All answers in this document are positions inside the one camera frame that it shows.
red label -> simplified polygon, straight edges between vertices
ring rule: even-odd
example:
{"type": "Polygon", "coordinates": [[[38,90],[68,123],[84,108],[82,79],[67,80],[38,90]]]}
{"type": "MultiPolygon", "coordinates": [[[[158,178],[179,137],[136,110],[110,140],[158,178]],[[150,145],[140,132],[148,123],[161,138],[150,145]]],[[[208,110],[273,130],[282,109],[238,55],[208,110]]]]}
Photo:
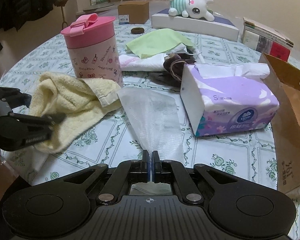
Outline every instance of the red label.
{"type": "Polygon", "coordinates": [[[270,50],[270,55],[284,61],[288,61],[290,50],[276,42],[273,42],[270,50]]]}

tissue box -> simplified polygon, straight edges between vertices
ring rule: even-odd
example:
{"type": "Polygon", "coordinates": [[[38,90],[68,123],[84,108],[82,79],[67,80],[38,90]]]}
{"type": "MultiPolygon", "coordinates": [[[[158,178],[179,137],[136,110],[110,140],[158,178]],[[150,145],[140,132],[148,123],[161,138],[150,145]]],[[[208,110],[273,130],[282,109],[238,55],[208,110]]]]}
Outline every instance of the tissue box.
{"type": "Polygon", "coordinates": [[[185,65],[180,95],[196,136],[261,129],[279,102],[262,82],[242,76],[202,78],[203,64],[185,65]]]}

brown cardboard box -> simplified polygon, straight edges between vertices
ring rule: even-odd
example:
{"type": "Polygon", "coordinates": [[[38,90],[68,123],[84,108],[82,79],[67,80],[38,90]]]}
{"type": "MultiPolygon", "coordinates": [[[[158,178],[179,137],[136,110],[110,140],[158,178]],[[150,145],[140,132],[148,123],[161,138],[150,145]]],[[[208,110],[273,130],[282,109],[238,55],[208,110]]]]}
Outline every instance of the brown cardboard box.
{"type": "Polygon", "coordinates": [[[149,1],[132,0],[118,5],[119,24],[144,24],[149,19],[149,1]]]}
{"type": "Polygon", "coordinates": [[[300,197],[300,70],[278,58],[262,54],[270,75],[264,83],[274,93],[280,108],[271,121],[277,156],[278,190],[300,197]]]}

tissue paper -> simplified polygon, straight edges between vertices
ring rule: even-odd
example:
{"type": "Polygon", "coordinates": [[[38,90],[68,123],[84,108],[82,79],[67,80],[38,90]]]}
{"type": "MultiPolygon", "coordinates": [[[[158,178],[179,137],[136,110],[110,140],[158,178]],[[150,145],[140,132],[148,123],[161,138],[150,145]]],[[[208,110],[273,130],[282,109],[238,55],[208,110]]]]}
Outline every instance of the tissue paper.
{"type": "Polygon", "coordinates": [[[186,65],[181,98],[196,136],[266,127],[279,102],[262,79],[266,64],[186,65]]]}

plastic bag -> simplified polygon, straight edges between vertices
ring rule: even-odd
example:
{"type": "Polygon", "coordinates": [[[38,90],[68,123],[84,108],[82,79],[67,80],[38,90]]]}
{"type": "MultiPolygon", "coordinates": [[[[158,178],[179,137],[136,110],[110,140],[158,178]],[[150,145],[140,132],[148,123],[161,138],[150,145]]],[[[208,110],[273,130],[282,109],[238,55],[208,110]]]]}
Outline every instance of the plastic bag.
{"type": "Polygon", "coordinates": [[[161,160],[183,162],[182,133],[173,97],[148,89],[118,91],[121,104],[141,147],[157,150],[161,160]]]}

